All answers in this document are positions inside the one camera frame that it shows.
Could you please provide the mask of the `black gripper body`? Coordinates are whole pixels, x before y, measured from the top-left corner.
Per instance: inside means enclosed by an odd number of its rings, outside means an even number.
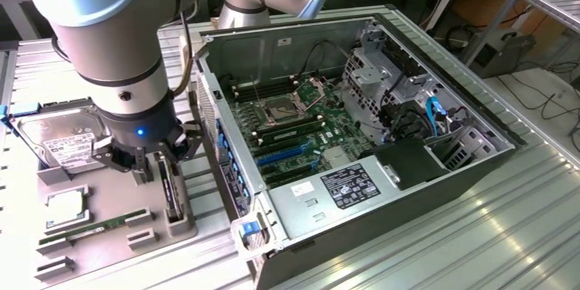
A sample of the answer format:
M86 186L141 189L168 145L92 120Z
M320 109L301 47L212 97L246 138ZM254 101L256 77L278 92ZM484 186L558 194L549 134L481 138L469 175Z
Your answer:
M138 113L112 113L100 107L97 112L112 138L126 147L146 147L161 141L176 141L182 132L168 94L156 105Z

